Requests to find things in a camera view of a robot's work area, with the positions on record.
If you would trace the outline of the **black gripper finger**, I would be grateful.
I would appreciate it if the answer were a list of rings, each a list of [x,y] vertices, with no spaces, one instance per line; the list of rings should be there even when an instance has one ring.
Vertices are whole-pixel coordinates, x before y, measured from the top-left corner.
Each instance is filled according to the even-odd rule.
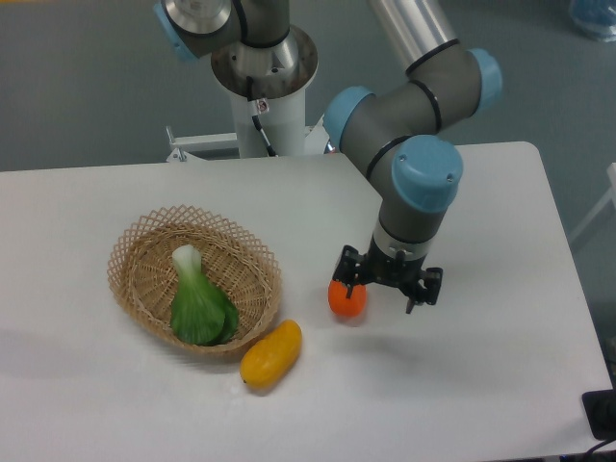
[[[435,305],[443,283],[443,269],[434,267],[420,269],[414,279],[405,285],[406,314],[411,314],[419,305]]]
[[[365,255],[355,247],[343,246],[332,279],[344,286],[345,298],[351,298],[355,287],[367,283],[365,263]]]

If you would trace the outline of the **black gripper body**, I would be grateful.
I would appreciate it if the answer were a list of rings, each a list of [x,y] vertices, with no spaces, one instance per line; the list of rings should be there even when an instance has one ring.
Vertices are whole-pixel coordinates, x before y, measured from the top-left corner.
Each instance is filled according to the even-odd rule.
[[[361,284],[376,283],[397,289],[414,289],[420,280],[425,257],[405,260],[388,256],[371,239],[368,252],[359,270]]]

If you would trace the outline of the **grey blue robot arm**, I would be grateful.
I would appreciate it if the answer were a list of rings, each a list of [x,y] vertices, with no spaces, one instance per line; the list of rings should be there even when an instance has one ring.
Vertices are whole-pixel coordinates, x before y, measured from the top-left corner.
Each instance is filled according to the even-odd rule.
[[[376,95],[340,92],[322,125],[381,197],[369,250],[342,250],[328,288],[331,310],[356,315],[365,288],[400,290],[409,307],[434,304],[443,279],[424,259],[463,173],[442,129],[492,105],[502,88],[498,62],[464,49],[436,1],[374,1],[406,82]],[[154,12],[175,53],[209,58],[232,105],[244,158],[306,150],[305,91],[318,68],[312,39],[291,23],[286,1],[159,1]]]

